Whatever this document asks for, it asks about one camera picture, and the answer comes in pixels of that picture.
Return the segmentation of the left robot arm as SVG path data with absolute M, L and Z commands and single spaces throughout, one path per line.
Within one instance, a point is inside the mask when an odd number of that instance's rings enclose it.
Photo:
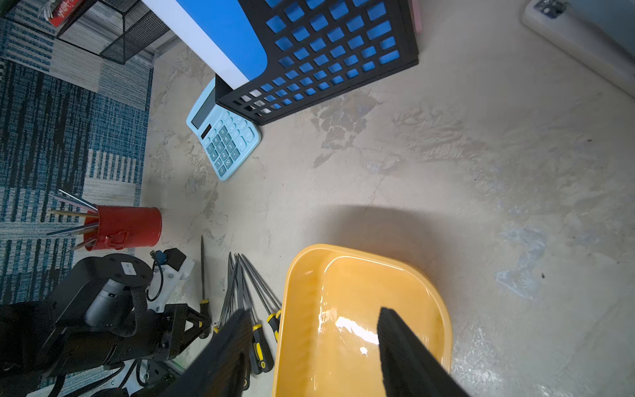
M 127 254 L 86 257 L 42 301 L 1 307 L 1 394 L 26 396 L 55 379 L 130 360 L 168 361 L 211 330 L 209 310 L 147 300 L 153 271 Z

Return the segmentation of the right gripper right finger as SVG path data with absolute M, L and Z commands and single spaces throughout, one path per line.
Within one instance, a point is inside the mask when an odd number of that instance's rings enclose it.
M 377 334 L 388 396 L 467 395 L 396 311 L 380 310 Z

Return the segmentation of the yellow plastic storage tray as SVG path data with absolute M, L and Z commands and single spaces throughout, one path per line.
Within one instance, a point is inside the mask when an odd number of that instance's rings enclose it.
M 385 395 L 377 332 L 383 307 L 451 370 L 451 319 L 423 272 L 351 248 L 304 248 L 286 277 L 272 394 Z

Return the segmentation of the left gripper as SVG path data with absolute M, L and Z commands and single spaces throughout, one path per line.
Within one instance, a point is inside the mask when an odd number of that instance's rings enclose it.
M 178 357 L 197 338 L 208 337 L 212 327 L 208 304 L 199 310 L 188 304 L 168 304 L 162 313 L 149 310 L 147 318 L 150 351 L 144 358 L 153 361 Z

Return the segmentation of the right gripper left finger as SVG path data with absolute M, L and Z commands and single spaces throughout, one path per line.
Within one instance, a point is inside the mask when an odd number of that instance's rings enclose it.
M 251 347 L 251 318 L 238 309 L 163 396 L 240 396 Z

